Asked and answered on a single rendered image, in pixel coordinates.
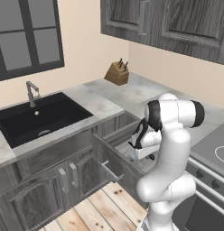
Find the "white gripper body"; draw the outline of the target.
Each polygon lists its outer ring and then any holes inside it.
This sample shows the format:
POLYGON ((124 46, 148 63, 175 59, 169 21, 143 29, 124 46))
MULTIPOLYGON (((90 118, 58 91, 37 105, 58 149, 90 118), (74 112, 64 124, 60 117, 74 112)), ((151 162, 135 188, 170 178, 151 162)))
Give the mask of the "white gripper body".
POLYGON ((154 145, 154 146, 145 147, 142 149, 135 149, 135 157, 137 158, 137 160, 141 160, 144 157, 148 156, 149 154, 157 152, 159 148, 160 148, 159 145, 154 145))

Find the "grey metal tap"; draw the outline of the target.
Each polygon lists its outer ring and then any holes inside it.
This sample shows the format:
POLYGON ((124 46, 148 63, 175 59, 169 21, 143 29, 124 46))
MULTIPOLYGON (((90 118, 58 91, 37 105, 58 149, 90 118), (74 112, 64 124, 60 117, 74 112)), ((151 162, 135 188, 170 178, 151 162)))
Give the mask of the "grey metal tap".
POLYGON ((26 87, 27 87, 27 91, 28 91, 28 98, 29 98, 29 103, 30 103, 30 107, 35 107, 35 101, 37 99, 41 98, 40 92, 39 92, 39 88, 36 87, 31 81, 26 81, 26 87), (34 89, 38 95, 35 97, 32 93, 32 89, 34 89))

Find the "wooden knife block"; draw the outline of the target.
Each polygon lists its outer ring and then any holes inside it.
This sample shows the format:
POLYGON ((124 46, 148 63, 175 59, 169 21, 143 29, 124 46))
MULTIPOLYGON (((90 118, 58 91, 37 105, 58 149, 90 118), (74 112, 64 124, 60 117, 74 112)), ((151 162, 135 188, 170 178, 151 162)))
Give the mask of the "wooden knife block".
POLYGON ((113 62, 107 71, 105 79, 118 86, 126 84, 129 76, 127 65, 128 62, 124 63, 123 59, 113 62))

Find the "grey wall cupboard door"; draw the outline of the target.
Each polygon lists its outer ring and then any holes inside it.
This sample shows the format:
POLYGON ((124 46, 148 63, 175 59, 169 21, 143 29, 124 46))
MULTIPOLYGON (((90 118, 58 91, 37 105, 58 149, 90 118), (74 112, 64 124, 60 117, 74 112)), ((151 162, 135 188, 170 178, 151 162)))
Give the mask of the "grey wall cupboard door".
POLYGON ((224 65, 224 0, 154 0, 150 45, 224 65))
POLYGON ((146 34, 138 34, 141 0, 100 0, 101 32, 116 38, 148 44, 150 40, 153 0, 150 0, 146 34))

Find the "open grey drawer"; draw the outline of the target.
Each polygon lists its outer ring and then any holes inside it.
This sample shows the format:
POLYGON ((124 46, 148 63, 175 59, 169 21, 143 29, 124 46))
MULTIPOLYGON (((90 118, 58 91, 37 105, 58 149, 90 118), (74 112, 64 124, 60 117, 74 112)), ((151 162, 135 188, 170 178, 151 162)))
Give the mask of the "open grey drawer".
POLYGON ((139 205, 147 208, 148 203, 143 202, 136 192, 136 183, 145 172, 97 134, 92 135, 92 148, 102 176, 108 182, 118 182, 139 205))

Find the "black sink basin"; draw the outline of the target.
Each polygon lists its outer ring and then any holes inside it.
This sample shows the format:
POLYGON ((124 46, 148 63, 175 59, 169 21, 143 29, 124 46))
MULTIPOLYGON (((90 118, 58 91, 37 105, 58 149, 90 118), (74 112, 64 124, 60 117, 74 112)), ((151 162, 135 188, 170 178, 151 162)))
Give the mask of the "black sink basin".
POLYGON ((28 143, 68 125, 92 117, 92 114, 60 92, 30 103, 0 110, 0 131, 11 148, 28 143))

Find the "grey base cupboard door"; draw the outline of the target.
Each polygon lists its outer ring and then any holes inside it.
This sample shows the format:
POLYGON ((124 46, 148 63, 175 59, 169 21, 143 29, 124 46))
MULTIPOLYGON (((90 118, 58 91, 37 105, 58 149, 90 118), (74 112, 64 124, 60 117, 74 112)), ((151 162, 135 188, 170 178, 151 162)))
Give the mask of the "grey base cupboard door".
POLYGON ((67 210, 59 168, 46 171, 0 196, 3 231, 38 231, 67 210))
POLYGON ((70 198, 73 204, 79 203, 101 189, 107 182, 105 172, 101 170, 90 148, 72 155, 67 161, 66 167, 69 176, 70 198), (79 186, 77 188, 72 185, 70 162, 73 162, 78 170, 79 186))

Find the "grey oven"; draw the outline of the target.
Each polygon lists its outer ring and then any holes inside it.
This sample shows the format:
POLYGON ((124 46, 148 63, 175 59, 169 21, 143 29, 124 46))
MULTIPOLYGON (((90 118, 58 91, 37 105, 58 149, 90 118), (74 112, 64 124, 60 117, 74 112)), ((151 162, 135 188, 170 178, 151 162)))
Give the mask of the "grey oven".
MULTIPOLYGON (((190 158, 186 171, 194 178, 196 189, 199 186, 224 202, 224 178, 222 176, 193 158, 190 158), (203 172, 203 178, 196 177, 197 170, 203 172), (211 187, 213 180, 219 183, 218 189, 211 187)), ((184 200, 174 210, 173 223, 180 231, 224 231, 224 209, 196 190, 192 197, 184 200)))

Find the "grey panel under sink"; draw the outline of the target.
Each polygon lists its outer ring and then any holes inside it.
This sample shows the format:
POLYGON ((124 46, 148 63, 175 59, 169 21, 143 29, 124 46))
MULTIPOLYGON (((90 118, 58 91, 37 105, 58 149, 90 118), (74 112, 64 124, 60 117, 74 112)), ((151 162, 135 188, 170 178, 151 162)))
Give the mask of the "grey panel under sink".
POLYGON ((79 134, 56 143, 39 152, 17 162, 22 178, 27 178, 39 171, 47 169, 56 163, 62 162, 75 152, 79 152, 91 145, 91 130, 85 130, 79 134))

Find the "grey corner cupboard panel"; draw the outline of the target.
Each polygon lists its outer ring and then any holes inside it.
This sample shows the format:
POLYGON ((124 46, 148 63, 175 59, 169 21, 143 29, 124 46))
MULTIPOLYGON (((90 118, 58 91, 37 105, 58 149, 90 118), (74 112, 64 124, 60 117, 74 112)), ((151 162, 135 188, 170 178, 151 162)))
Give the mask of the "grey corner cupboard panel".
POLYGON ((97 125, 93 132, 112 146, 117 146, 131 138, 140 119, 125 111, 122 115, 109 118, 97 125))

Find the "dark framed window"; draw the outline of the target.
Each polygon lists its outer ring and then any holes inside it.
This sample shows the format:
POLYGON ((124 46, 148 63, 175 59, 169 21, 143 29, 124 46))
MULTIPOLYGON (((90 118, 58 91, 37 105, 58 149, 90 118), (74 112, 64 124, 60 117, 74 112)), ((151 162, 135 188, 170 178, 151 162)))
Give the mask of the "dark framed window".
POLYGON ((58 0, 0 0, 0 81, 63 66, 58 0))

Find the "grey hob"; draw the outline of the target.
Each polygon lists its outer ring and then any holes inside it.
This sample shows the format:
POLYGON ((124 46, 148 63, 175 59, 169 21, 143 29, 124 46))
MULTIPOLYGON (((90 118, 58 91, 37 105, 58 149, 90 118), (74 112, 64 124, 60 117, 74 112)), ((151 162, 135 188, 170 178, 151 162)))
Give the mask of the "grey hob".
POLYGON ((195 144, 191 150, 224 171, 224 123, 195 144))

